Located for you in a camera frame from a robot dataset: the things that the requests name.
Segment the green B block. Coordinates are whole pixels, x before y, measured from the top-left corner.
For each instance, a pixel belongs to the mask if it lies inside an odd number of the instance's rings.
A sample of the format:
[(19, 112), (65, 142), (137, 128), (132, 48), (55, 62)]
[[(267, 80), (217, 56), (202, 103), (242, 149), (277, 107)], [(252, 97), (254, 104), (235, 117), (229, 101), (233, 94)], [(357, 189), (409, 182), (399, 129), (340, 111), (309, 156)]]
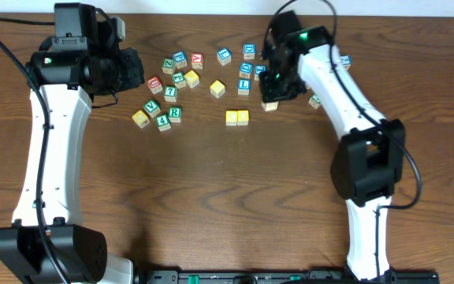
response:
[(261, 103), (261, 106), (265, 112), (275, 111), (278, 108), (278, 102), (272, 103)]

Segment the yellow O block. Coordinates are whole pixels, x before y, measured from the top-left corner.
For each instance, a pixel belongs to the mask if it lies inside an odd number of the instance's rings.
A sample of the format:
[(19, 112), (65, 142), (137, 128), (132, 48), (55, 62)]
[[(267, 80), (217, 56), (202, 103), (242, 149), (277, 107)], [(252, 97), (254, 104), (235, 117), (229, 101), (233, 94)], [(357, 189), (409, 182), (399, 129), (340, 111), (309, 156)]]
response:
[(250, 121), (250, 114), (248, 110), (238, 110), (237, 114), (237, 124), (238, 125), (248, 125)]

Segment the yellow C block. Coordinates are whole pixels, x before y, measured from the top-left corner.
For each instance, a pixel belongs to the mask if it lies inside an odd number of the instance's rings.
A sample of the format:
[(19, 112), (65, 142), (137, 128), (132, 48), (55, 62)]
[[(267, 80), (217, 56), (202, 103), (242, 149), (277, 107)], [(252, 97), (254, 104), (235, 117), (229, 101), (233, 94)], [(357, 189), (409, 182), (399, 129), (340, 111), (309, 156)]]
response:
[(238, 115), (236, 110), (227, 110), (225, 112), (225, 124), (227, 126), (237, 125)]

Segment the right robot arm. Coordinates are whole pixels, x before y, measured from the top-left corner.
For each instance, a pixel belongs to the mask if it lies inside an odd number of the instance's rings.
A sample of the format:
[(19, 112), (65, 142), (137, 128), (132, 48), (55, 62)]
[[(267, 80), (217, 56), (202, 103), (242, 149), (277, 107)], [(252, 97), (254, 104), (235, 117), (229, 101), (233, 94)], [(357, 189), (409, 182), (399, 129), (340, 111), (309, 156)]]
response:
[(272, 25), (264, 39), (262, 101), (291, 100), (310, 88), (339, 140), (330, 174), (345, 200), (350, 237), (347, 266), (357, 280), (381, 280), (389, 271), (386, 222), (401, 179), (405, 129), (389, 121), (365, 97), (325, 27)]

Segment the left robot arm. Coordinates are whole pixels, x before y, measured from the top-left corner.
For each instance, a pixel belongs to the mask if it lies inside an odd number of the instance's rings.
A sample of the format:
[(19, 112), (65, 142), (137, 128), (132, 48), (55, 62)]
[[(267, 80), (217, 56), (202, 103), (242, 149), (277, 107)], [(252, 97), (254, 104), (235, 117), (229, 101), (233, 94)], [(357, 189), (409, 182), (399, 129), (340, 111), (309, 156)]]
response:
[(143, 82), (136, 50), (35, 52), (26, 65), (32, 135), (12, 224), (0, 228), (0, 260), (23, 283), (142, 283), (136, 262), (110, 254), (82, 224), (79, 179), (84, 131), (97, 95)]

